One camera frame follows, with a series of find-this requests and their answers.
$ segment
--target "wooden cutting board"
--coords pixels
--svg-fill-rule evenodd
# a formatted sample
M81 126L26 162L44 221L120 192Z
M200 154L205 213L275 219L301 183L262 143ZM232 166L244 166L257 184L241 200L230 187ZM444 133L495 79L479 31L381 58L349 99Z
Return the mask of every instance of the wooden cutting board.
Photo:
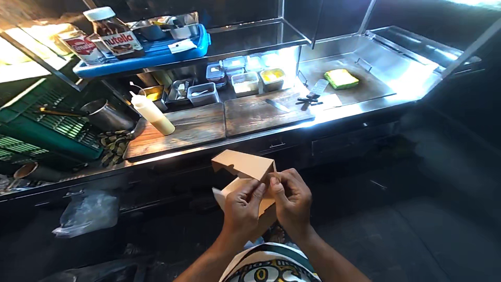
M309 108L303 111L302 105L296 105L300 95L303 94L304 97L308 93L308 89L301 85L287 90L225 101L226 136L237 137L315 119ZM266 103L266 99L284 105L291 112L275 108Z
M164 136L148 122L143 133L129 143L124 159L135 162L159 153L225 139L223 103L166 113L165 116L176 127L174 133Z

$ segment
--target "nutella jar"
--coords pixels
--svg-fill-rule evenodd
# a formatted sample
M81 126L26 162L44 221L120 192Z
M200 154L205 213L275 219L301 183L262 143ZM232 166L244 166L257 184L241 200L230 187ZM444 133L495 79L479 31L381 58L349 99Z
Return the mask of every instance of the nutella jar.
M110 7L101 7L84 12L94 25L94 32L103 40L111 53L119 60L144 56L141 43L130 28L115 17Z

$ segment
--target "plastic bag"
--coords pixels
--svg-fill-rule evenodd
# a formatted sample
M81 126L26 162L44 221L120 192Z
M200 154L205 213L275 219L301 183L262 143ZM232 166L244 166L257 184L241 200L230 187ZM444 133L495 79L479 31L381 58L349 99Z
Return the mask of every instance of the plastic bag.
M118 221L118 199L105 191L85 191L74 196L61 215L61 226L52 230L59 238L73 238L113 227Z

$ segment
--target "hand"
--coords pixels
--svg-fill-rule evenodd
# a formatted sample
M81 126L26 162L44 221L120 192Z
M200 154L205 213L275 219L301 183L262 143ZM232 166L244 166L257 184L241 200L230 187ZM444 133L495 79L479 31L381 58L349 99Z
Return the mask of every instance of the hand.
M245 182L228 194L224 204L224 225L220 237L241 249L251 238L258 225L259 204L265 194L266 186L259 180Z
M288 169L279 175L282 182L276 177L270 179L277 218L292 240L299 241L311 230L312 193L295 169Z

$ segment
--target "cardboard box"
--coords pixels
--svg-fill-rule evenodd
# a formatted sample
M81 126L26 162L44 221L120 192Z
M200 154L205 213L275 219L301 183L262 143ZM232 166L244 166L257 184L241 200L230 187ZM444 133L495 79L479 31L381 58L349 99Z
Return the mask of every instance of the cardboard box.
M226 169L237 178L228 184L223 190L213 188L214 198L224 210L226 196L235 191L237 187L245 182L257 179L266 185L270 184L270 173L276 173L275 161L259 156L240 153L232 150L225 150L212 159L212 167L217 172ZM261 236L277 220L275 210L275 200L267 191L259 205L259 223L253 234L253 241Z

